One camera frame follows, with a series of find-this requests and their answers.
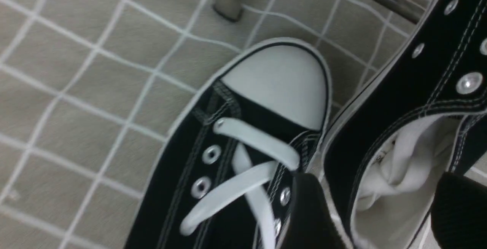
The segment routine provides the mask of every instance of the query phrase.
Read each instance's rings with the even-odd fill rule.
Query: white shoelace
[[[290,171],[298,169],[299,154],[287,143],[238,119],[219,119],[213,126],[213,132],[240,141],[232,160],[236,176],[205,195],[183,219],[179,231],[182,235],[191,235],[200,223],[244,195],[259,225],[263,248],[275,249],[274,212],[262,185],[272,180],[278,163]],[[253,166],[244,144],[275,161]]]
[[[438,116],[416,120],[398,131],[392,150],[381,163],[372,164],[360,185],[357,211],[372,207],[380,197],[413,192],[421,188],[439,154],[452,145],[454,133],[437,141]]]

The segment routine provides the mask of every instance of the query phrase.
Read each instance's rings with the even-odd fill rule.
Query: silver eyelet
[[[220,154],[221,148],[218,145],[212,145],[203,152],[202,160],[205,164],[212,164],[218,160]]]
[[[480,44],[480,53],[487,56],[487,39],[484,39],[482,44]]]
[[[212,181],[208,177],[201,177],[197,179],[191,187],[191,196],[195,199],[201,199],[204,197],[212,186]]]
[[[412,52],[412,58],[413,59],[417,58],[419,56],[419,54],[421,54],[421,52],[423,52],[423,48],[424,47],[425,47],[425,44],[424,43],[421,43],[418,46],[416,46],[416,48]]]
[[[281,225],[280,219],[275,219],[274,220],[274,230],[275,230],[275,236],[276,237],[279,235],[281,226],[282,225]]]
[[[452,0],[447,5],[447,7],[445,8],[445,11],[443,13],[445,13],[445,15],[449,15],[450,13],[452,13],[455,10],[457,5],[458,5],[458,0]]]
[[[482,76],[482,74],[480,74],[479,72],[471,72],[465,74],[458,80],[456,90],[459,94],[462,95],[473,93],[474,91],[479,89],[483,79],[484,76]]]
[[[291,199],[291,189],[289,187],[284,188],[280,193],[280,204],[286,206]]]

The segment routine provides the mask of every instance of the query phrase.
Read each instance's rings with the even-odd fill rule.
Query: sneaker
[[[125,248],[339,244],[318,181],[300,173],[330,103],[327,65],[305,42],[271,39],[233,59],[170,130]]]
[[[409,248],[442,174],[463,175],[481,156],[457,151],[487,110],[486,8],[487,0],[433,0],[409,42],[330,126],[324,176],[357,248]]]

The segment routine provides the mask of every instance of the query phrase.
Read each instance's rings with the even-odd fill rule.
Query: tiled floor
[[[212,1],[0,0],[1,248],[122,248],[172,121],[251,44],[314,44],[336,112],[414,29],[370,0],[248,0],[236,24]]]

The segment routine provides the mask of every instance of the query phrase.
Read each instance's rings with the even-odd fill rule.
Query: shoe opening
[[[429,116],[403,126],[379,148],[360,181],[351,230],[361,249],[406,249],[451,163],[460,120]]]

